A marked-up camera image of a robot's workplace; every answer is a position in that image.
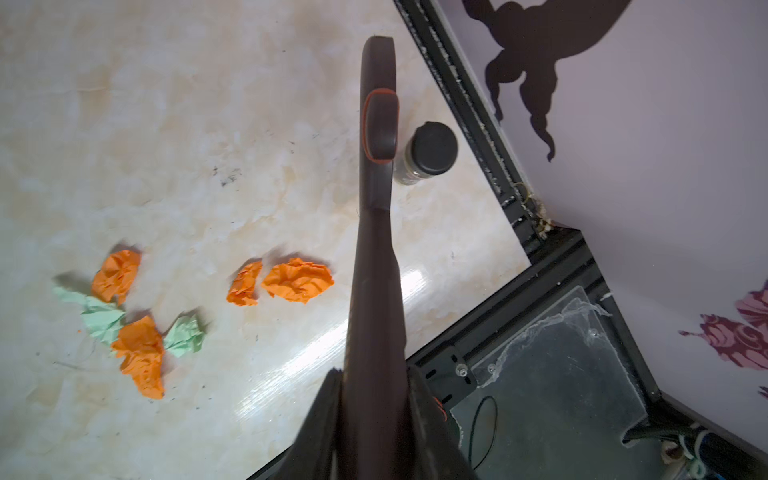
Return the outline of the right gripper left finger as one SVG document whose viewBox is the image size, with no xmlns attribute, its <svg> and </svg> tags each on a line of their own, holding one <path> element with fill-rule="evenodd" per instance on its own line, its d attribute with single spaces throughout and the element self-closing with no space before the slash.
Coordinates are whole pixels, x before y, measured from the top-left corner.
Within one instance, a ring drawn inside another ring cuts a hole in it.
<svg viewBox="0 0 768 480">
<path fill-rule="evenodd" d="M 328 480 L 333 477 L 342 371 L 331 369 L 299 433 L 273 479 Z"/>
</svg>

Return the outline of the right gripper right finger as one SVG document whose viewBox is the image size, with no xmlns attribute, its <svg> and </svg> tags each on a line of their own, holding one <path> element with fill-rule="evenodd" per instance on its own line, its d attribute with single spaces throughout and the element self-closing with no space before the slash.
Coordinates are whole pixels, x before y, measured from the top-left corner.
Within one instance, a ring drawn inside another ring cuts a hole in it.
<svg viewBox="0 0 768 480">
<path fill-rule="evenodd" d="M 407 369 L 413 431 L 412 479 L 477 479 L 449 433 L 441 410 L 418 368 Z"/>
</svg>

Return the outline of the dark brown hand brush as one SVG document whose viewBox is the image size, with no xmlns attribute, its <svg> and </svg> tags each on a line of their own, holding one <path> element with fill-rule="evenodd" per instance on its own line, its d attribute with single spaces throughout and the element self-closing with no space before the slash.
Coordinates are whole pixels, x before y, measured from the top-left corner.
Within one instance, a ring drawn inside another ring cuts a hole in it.
<svg viewBox="0 0 768 480">
<path fill-rule="evenodd" d="M 362 51 L 359 224 L 338 440 L 342 479 L 405 479 L 412 463 L 401 275 L 392 244 L 399 99 L 390 37 Z"/>
</svg>

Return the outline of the small green paper scrap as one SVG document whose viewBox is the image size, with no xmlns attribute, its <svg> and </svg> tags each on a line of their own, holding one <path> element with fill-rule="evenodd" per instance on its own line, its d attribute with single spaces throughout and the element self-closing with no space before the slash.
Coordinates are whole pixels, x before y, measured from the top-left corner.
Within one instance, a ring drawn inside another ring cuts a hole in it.
<svg viewBox="0 0 768 480">
<path fill-rule="evenodd" d="M 195 314 L 178 317 L 163 338 L 166 352 L 176 358 L 189 353 L 199 352 L 202 348 L 205 332 Z"/>
</svg>

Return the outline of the small orange scrap front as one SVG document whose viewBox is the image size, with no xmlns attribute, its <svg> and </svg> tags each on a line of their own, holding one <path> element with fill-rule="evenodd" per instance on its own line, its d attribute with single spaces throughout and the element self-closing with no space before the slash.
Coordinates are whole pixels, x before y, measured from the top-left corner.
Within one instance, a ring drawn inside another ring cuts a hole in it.
<svg viewBox="0 0 768 480">
<path fill-rule="evenodd" d="M 256 295 L 257 280 L 262 270 L 262 262 L 255 260 L 241 267 L 228 290 L 226 300 L 238 307 L 258 304 Z"/>
</svg>

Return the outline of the long orange paper scrap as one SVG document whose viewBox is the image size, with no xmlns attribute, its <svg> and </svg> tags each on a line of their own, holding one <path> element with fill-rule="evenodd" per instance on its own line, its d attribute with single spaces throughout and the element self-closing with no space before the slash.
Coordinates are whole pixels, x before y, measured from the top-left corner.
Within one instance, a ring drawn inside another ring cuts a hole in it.
<svg viewBox="0 0 768 480">
<path fill-rule="evenodd" d="M 109 255 L 95 274 L 91 292 L 99 300 L 123 305 L 137 277 L 141 254 L 133 250 L 121 250 Z"/>
</svg>

